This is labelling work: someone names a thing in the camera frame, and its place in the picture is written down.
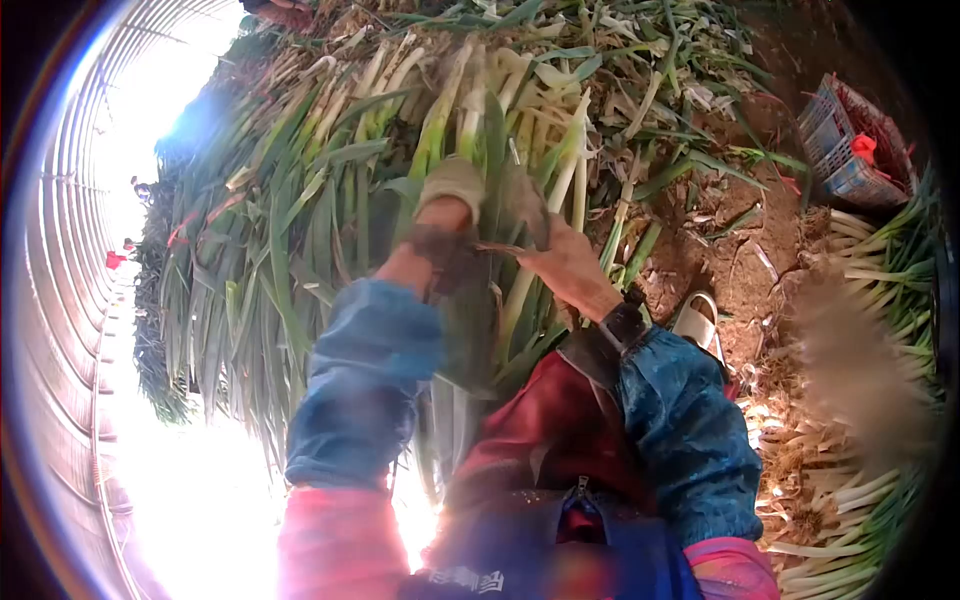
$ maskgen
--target red string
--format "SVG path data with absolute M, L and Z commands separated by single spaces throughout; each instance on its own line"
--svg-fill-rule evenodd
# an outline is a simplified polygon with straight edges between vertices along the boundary
M 183 220 L 183 223 L 177 225 L 177 228 L 170 232 L 170 238 L 167 239 L 167 248 L 170 248 L 174 243 L 174 238 L 177 237 L 177 234 L 180 233 L 180 230 L 187 224 L 197 218 L 197 215 L 200 213 L 194 210 L 186 216 L 186 219 Z M 178 242 L 186 243 L 186 240 L 177 240 Z

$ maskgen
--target pink sleeve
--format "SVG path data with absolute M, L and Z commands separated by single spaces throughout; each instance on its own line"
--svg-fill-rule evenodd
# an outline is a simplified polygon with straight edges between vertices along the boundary
M 714 538 L 684 549 L 705 600 L 780 598 L 770 561 L 752 541 Z
M 278 597 L 394 600 L 410 575 L 384 492 L 298 489 L 278 541 Z

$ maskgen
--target hand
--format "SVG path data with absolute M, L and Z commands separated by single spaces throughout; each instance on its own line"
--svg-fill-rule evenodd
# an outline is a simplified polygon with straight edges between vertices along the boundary
M 516 260 L 543 279 L 557 298 L 594 323 L 603 321 L 623 301 L 600 268 L 587 237 L 560 215 L 550 215 L 550 250 L 529 249 Z

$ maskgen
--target red plastic bag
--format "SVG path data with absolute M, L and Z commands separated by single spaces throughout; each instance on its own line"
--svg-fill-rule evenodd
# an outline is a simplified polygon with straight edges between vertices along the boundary
M 867 164 L 874 166 L 874 150 L 876 150 L 876 140 L 869 135 L 858 133 L 850 143 L 850 149 L 854 156 L 859 156 L 867 161 Z

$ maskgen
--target blue sleeve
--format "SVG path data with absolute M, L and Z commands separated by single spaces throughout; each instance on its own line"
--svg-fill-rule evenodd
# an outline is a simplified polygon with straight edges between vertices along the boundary
M 290 423 L 287 480 L 382 488 L 413 435 L 417 382 L 433 375 L 442 354 L 437 309 L 411 291 L 377 279 L 341 291 Z
M 654 325 L 624 359 L 617 394 L 660 516 L 683 547 L 711 538 L 758 539 L 760 459 L 740 409 L 723 395 L 717 362 Z

